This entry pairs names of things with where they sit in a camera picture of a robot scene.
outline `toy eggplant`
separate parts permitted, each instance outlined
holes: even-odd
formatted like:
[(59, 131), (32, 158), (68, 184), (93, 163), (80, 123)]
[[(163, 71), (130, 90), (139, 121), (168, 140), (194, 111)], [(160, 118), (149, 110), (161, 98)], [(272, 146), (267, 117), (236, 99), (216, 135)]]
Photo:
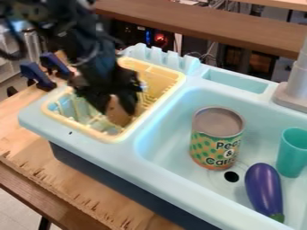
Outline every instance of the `toy eggplant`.
[(280, 178), (272, 166), (252, 165), (245, 174), (245, 188), (256, 211), (284, 223)]

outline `blue clamp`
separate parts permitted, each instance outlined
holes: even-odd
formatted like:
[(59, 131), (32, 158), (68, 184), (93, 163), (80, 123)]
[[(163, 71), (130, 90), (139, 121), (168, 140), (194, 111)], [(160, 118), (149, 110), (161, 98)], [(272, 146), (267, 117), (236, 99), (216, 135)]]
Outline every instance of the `blue clamp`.
[(57, 84), (52, 82), (48, 76), (39, 68), (35, 62), (23, 61), (20, 64), (22, 76), (30, 80), (37, 81), (36, 86), (43, 91), (51, 91), (57, 88)]
[(68, 80), (72, 72), (69, 68), (53, 53), (46, 52), (40, 55), (40, 64), (52, 75), (53, 70), (57, 70), (56, 75), (64, 80)]

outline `wooden surface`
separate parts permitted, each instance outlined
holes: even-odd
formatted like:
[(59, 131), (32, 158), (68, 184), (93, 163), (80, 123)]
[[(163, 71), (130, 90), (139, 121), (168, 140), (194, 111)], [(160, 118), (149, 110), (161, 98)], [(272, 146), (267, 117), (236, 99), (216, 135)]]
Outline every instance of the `wooden surface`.
[(234, 0), (234, 1), (247, 3), (247, 4), (262, 4), (265, 6), (272, 6), (272, 7), (307, 12), (306, 0)]
[(297, 58), (307, 27), (166, 0), (100, 0), (96, 12), (191, 37)]
[(55, 159), (48, 141), (18, 125), (18, 111), (44, 92), (35, 85), (0, 103), (0, 184), (69, 230), (180, 227)]

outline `wooden shelf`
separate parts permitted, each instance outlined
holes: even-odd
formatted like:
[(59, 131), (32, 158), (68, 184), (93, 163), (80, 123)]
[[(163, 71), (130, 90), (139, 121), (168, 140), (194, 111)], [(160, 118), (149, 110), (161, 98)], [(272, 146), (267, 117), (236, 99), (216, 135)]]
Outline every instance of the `wooden shelf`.
[(200, 39), (297, 58), (307, 27), (167, 0), (100, 0), (96, 13)]

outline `sink drain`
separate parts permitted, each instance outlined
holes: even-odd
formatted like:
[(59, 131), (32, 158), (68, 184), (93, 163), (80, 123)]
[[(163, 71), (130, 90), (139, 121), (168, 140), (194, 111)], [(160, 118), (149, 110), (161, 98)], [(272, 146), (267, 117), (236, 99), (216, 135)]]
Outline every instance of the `sink drain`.
[(226, 172), (224, 174), (224, 178), (228, 181), (228, 182), (237, 182), (239, 180), (239, 175), (236, 172)]

